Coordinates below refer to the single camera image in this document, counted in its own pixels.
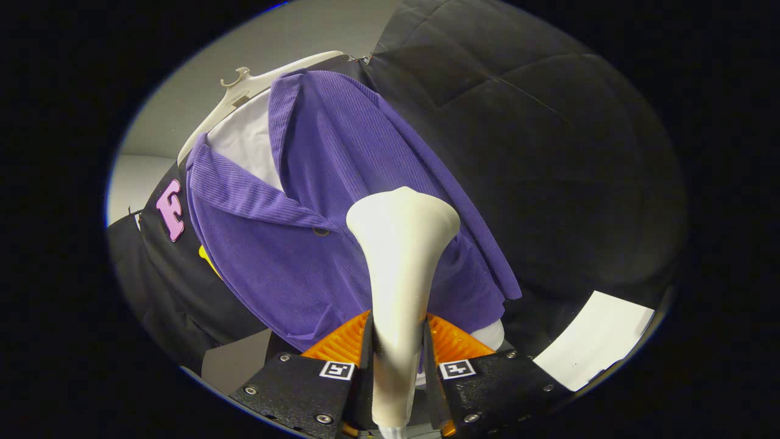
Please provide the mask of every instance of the shirt collar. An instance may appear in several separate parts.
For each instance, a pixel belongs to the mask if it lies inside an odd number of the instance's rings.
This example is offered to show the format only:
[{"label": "shirt collar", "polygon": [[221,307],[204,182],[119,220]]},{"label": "shirt collar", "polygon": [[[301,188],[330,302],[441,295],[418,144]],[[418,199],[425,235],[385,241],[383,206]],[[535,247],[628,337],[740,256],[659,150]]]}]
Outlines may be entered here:
[{"label": "shirt collar", "polygon": [[288,198],[215,152],[208,144],[207,133],[198,136],[186,169],[190,197],[197,196],[216,209],[267,223],[341,230],[336,222]]}]

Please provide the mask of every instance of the purple corduroy shirt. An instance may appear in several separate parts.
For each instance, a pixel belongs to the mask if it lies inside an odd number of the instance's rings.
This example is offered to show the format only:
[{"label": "purple corduroy shirt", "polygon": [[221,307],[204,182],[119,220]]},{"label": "purple corduroy shirt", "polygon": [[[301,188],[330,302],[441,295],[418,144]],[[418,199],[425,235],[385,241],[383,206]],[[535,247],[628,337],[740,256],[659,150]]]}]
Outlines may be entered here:
[{"label": "purple corduroy shirt", "polygon": [[280,191],[200,135],[187,159],[193,228],[230,290],[304,351],[371,308],[363,252],[347,210],[408,186],[452,205],[461,227],[441,256],[428,311],[466,332],[500,319],[520,288],[471,200],[410,125],[377,93],[340,73],[298,70],[268,104]]}]

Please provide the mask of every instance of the white hanger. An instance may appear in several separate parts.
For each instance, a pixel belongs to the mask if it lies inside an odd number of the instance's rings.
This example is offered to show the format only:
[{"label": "white hanger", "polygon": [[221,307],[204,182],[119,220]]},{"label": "white hanger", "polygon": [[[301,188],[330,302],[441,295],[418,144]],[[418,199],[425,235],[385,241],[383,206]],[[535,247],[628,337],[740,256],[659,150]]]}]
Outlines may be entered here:
[{"label": "white hanger", "polygon": [[281,75],[292,72],[298,69],[305,69],[308,66],[313,66],[318,62],[323,62],[326,59],[335,58],[336,56],[345,55],[343,52],[332,50],[330,52],[322,52],[316,55],[299,59],[298,61],[291,62],[290,64],[279,67],[267,73],[263,73],[260,76],[253,77],[249,74],[249,69],[246,67],[239,67],[236,72],[239,73],[239,79],[232,84],[225,84],[225,80],[220,80],[220,84],[225,88],[225,97],[217,104],[217,107],[211,111],[206,120],[204,120],[198,128],[187,139],[182,150],[179,152],[179,157],[176,159],[176,164],[181,164],[187,154],[193,147],[197,137],[208,131],[211,131],[218,123],[220,123],[225,117],[230,115],[235,109],[239,108],[246,101],[249,101],[254,96],[257,96],[262,91],[267,90],[271,83]]}]

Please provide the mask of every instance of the black cloth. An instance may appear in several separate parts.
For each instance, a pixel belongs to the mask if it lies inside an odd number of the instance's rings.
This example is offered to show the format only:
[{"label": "black cloth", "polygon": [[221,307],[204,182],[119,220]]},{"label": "black cloth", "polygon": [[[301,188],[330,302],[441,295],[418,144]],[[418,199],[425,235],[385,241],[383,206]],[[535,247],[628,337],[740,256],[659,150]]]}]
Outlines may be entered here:
[{"label": "black cloth", "polygon": [[406,0],[364,69],[508,259],[523,290],[505,303],[510,343],[541,352],[594,290],[658,306],[685,188],[661,121],[608,62],[502,2]]}]

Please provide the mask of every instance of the orange gripper pad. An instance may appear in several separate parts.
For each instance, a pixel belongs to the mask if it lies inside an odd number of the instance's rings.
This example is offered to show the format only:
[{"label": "orange gripper pad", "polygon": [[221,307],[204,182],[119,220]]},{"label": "orange gripper pad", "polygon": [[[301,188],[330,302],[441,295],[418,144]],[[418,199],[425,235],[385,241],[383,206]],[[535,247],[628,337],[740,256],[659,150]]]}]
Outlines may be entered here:
[{"label": "orange gripper pad", "polygon": [[336,330],[307,349],[302,357],[325,361],[351,362],[360,366],[363,329],[370,310],[353,317]]}]

